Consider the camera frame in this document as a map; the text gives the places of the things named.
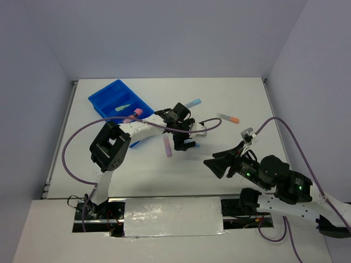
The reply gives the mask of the orange-capped grey marker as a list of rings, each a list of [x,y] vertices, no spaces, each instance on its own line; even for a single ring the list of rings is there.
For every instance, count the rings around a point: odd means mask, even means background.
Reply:
[[[223,113],[217,113],[217,117],[221,118],[221,119],[224,119],[226,121],[233,122],[233,123],[239,123],[240,122],[238,118],[235,118],[235,117],[232,117],[232,116],[229,116],[229,115],[225,115]]]

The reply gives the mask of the blue-capped grey marker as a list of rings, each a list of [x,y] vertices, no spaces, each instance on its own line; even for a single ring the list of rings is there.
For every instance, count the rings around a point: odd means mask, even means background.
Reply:
[[[195,99],[195,100],[185,104],[185,107],[186,108],[191,108],[191,107],[194,107],[194,106],[196,106],[196,105],[198,105],[200,103],[202,103],[201,99]]]

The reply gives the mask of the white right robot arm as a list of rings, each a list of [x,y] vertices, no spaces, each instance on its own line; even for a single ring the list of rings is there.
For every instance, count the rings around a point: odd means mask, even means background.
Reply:
[[[241,175],[259,188],[241,190],[237,206],[242,213],[293,216],[316,223],[324,236],[350,237],[350,203],[321,194],[310,178],[291,170],[276,156],[258,161],[254,152],[240,142],[230,150],[214,153],[203,163],[219,179]]]

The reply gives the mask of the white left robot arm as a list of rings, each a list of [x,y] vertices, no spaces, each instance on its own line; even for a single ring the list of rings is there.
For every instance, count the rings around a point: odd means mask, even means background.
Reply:
[[[121,124],[115,121],[106,122],[89,148],[91,160],[95,164],[93,172],[97,185],[92,196],[84,198],[87,202],[87,213],[96,219],[106,215],[113,171],[121,166],[131,144],[170,132],[173,134],[176,151],[186,151],[194,147],[195,142],[186,142],[192,138],[188,132],[197,128],[195,119],[190,115],[188,108],[177,103],[174,108],[156,111],[140,122],[132,119]]]

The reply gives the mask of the purple highlighter pen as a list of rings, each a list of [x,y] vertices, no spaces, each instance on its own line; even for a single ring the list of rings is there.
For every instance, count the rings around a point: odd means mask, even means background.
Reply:
[[[163,143],[165,146],[166,156],[168,158],[172,157],[171,143],[170,143],[168,134],[163,134]]]

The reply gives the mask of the pink-capped eraser jar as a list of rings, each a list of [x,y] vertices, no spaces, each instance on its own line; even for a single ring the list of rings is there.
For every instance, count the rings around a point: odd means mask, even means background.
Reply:
[[[138,118],[143,113],[143,110],[140,108],[136,108],[133,113],[126,119],[123,120],[123,123],[130,123],[132,119]]]

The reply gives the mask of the green highlighter pen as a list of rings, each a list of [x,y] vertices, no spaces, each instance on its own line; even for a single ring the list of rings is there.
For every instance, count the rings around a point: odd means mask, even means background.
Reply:
[[[116,112],[120,112],[120,111],[122,111],[122,110],[124,110],[124,109],[126,109],[128,107],[130,107],[130,104],[122,105],[122,106],[116,107],[115,111]]]

